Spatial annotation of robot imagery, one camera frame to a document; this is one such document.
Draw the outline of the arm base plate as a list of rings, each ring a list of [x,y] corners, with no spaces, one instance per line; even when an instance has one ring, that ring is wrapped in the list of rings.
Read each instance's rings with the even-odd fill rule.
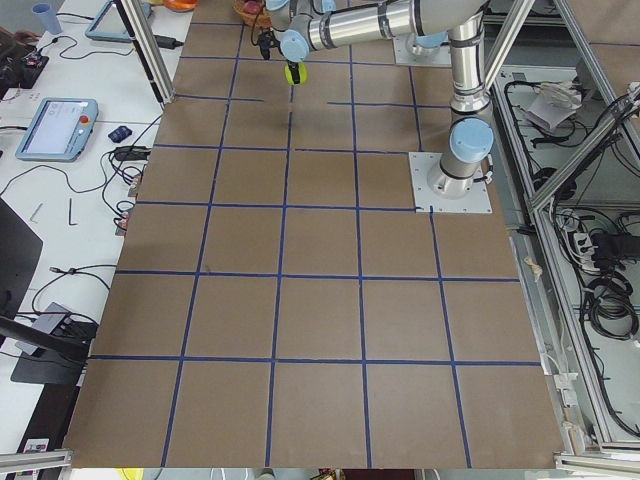
[[[410,152],[409,171],[417,213],[481,214],[493,213],[488,193],[491,175],[476,168],[467,179],[448,177],[441,169],[439,152]]]
[[[438,45],[424,47],[416,42],[414,35],[403,35],[393,39],[394,59],[397,65],[409,67],[450,68],[451,55],[448,36]]]

